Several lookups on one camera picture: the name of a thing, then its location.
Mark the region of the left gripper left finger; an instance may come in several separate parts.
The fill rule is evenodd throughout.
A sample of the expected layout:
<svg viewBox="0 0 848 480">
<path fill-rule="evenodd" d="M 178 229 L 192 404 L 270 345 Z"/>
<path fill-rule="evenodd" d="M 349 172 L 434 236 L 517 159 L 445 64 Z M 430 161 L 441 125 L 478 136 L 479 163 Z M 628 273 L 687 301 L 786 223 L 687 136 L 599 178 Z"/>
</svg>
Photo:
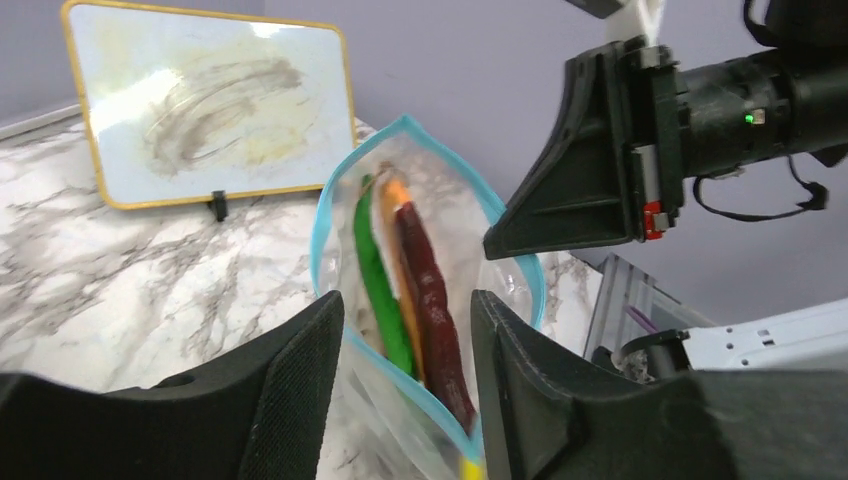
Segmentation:
<svg viewBox="0 0 848 480">
<path fill-rule="evenodd" d="M 150 388 L 1 377 L 5 479 L 312 479 L 343 333 L 329 292 L 283 325 Z"/>
</svg>

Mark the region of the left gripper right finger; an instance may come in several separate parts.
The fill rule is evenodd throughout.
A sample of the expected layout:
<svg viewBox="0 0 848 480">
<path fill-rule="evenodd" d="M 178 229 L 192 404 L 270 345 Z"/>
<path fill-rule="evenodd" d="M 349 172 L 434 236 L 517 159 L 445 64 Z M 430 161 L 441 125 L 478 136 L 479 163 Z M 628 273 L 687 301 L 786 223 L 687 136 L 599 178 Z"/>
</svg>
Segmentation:
<svg viewBox="0 0 848 480">
<path fill-rule="evenodd" d="M 847 376 L 695 371 L 639 384 L 472 293 L 491 479 L 843 479 Z"/>
</svg>

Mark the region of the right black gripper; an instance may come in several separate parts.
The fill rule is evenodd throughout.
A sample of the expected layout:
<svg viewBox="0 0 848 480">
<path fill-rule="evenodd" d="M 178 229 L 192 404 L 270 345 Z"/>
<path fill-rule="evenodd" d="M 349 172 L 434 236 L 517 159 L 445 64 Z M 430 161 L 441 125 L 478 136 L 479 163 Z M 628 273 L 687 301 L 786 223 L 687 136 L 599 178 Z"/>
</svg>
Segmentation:
<svg viewBox="0 0 848 480">
<path fill-rule="evenodd" d="M 753 3 L 760 51 L 681 70 L 641 39 L 565 64 L 550 137 L 483 239 L 489 260 L 655 240 L 674 226 L 686 179 L 701 183 L 773 158 L 847 155 L 847 5 Z"/>
</svg>

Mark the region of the red meat slice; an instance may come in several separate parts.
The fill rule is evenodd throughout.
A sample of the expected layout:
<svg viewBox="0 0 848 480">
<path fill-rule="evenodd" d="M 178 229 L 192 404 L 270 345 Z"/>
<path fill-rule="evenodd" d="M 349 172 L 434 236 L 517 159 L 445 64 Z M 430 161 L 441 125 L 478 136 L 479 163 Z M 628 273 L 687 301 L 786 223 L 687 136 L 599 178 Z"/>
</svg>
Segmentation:
<svg viewBox="0 0 848 480">
<path fill-rule="evenodd" d="M 444 277 L 413 202 L 396 211 L 396 229 L 416 306 L 426 383 L 466 435 L 477 417 L 465 378 L 461 348 Z"/>
</svg>

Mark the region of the green chili pepper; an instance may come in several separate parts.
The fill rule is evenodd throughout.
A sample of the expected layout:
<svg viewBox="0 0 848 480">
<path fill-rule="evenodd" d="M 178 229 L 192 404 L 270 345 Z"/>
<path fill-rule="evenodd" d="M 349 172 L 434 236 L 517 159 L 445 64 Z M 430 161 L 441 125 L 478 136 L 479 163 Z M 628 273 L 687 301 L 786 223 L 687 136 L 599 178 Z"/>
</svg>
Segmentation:
<svg viewBox="0 0 848 480">
<path fill-rule="evenodd" d="M 418 380 L 417 363 L 398 301 L 382 262 L 372 227 L 373 176 L 360 180 L 360 196 L 353 214 L 353 235 L 360 275 L 377 323 L 386 358 Z"/>
</svg>

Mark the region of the clear zip top bag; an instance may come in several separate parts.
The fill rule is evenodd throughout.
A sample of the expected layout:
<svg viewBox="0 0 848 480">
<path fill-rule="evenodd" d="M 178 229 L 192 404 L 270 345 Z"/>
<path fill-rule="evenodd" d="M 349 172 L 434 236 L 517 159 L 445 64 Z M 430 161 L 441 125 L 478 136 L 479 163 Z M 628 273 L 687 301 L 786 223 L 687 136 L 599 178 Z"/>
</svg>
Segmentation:
<svg viewBox="0 0 848 480">
<path fill-rule="evenodd" d="M 538 327 L 546 285 L 535 256 L 486 257 L 503 202 L 408 116 L 354 150 L 320 196 L 311 241 L 319 293 L 345 306 L 342 410 L 386 479 L 485 475 L 471 297 L 496 294 Z"/>
</svg>

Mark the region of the orange squash slice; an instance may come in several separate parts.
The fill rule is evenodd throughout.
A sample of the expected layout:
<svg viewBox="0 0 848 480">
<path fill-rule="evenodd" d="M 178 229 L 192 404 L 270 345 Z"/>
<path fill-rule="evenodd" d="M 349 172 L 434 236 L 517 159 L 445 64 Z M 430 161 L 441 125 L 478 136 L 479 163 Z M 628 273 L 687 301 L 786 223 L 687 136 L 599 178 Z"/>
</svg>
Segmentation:
<svg viewBox="0 0 848 480">
<path fill-rule="evenodd" d="M 378 170 L 378 208 L 383 227 L 384 239 L 388 249 L 387 267 L 390 278 L 396 287 L 397 300 L 403 316 L 403 322 L 409 336 L 416 362 L 417 378 L 426 384 L 421 337 L 418 328 L 416 306 L 409 288 L 408 275 L 403 251 L 396 229 L 396 211 L 411 201 L 406 182 L 400 172 L 390 163 L 382 162 Z"/>
</svg>

